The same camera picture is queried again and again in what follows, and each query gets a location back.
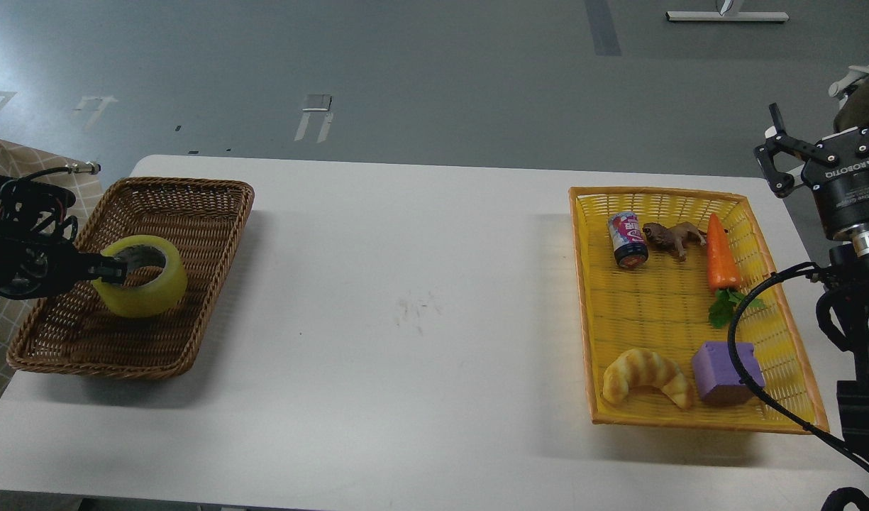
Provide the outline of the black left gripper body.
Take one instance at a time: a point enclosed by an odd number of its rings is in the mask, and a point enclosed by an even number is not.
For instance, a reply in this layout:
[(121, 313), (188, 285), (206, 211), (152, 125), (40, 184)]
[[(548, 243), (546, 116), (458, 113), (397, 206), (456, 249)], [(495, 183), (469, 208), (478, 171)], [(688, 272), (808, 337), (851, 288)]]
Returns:
[(52, 297), (87, 278), (81, 253), (72, 245), (18, 247), (9, 253), (7, 281), (1, 295), (9, 299)]

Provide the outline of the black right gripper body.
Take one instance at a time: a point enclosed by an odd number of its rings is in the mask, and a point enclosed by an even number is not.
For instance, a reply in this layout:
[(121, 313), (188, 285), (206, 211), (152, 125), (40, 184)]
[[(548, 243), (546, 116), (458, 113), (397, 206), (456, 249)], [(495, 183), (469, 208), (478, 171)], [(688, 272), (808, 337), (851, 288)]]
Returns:
[(812, 189), (822, 230), (830, 241), (848, 241), (869, 230), (869, 140), (847, 129), (817, 142), (823, 161), (809, 159), (802, 180)]

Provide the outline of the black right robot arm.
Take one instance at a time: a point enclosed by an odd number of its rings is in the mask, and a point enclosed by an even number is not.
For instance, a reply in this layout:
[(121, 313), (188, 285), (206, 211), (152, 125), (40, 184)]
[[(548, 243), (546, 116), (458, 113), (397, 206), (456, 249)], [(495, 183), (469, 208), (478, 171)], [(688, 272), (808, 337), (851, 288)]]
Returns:
[(813, 143), (789, 136), (778, 105), (771, 104), (772, 126), (765, 142), (754, 149), (776, 197), (810, 188), (824, 236), (834, 242), (830, 263), (806, 262), (774, 272), (749, 297), (798, 276), (824, 286), (814, 313), (818, 327), (836, 348), (853, 356), (853, 379), (836, 384), (843, 436), (801, 419), (758, 384), (749, 388), (763, 403), (869, 473), (869, 65), (850, 68), (845, 78), (832, 84), (830, 95), (841, 104), (832, 135)]

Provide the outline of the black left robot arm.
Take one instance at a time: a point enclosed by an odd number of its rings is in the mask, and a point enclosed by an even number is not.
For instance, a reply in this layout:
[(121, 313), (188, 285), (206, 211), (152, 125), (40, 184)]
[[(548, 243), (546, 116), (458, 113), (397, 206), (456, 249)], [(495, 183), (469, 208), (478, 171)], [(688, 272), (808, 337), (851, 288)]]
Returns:
[(55, 166), (25, 177), (0, 175), (0, 300), (24, 301), (69, 292), (97, 279), (125, 284), (127, 262), (75, 247), (79, 220), (69, 214), (75, 194), (42, 177), (95, 175), (93, 162)]

